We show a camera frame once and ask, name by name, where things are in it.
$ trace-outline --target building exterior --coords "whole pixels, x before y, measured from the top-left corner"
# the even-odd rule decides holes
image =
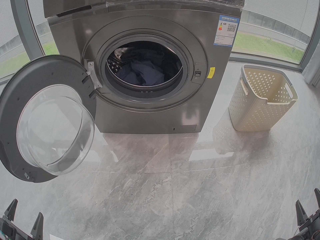
[[[41,43],[53,40],[42,0],[28,0]],[[314,30],[319,0],[246,0],[239,26],[245,31],[305,50]],[[0,0],[0,62],[24,51],[10,0]]]
[[[239,30],[305,50],[318,7],[319,0],[245,0]]]

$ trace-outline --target yellow warning sticker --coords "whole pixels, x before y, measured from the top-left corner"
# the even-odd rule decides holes
[[[211,67],[210,68],[210,72],[209,72],[209,74],[208,74],[208,77],[207,78],[212,78],[213,76],[214,76],[214,71],[216,70],[216,68],[215,67]]]

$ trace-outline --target dark blue clothing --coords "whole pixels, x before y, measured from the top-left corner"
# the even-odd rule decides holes
[[[165,81],[165,75],[160,68],[163,59],[164,53],[161,51],[130,50],[121,56],[124,65],[117,72],[117,76],[132,85],[160,85]]]

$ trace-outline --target energy label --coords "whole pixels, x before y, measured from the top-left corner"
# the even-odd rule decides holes
[[[232,46],[239,22],[239,18],[220,15],[214,45]]]

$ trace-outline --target grass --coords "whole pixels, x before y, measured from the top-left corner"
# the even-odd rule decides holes
[[[59,54],[57,46],[54,42],[49,42],[43,45],[43,49],[46,55]],[[0,62],[0,78],[16,72],[24,64],[30,61],[26,52],[11,57],[5,61]]]
[[[43,49],[46,55],[59,54],[57,46],[53,41],[43,45]],[[272,57],[293,63],[300,63],[304,54],[303,50],[274,41],[271,38],[244,32],[237,33],[232,50],[235,52]],[[0,62],[0,78],[16,72],[29,61],[26,52],[24,52]]]
[[[254,34],[238,32],[234,41],[233,51],[256,54],[300,63],[304,54],[303,50]]]

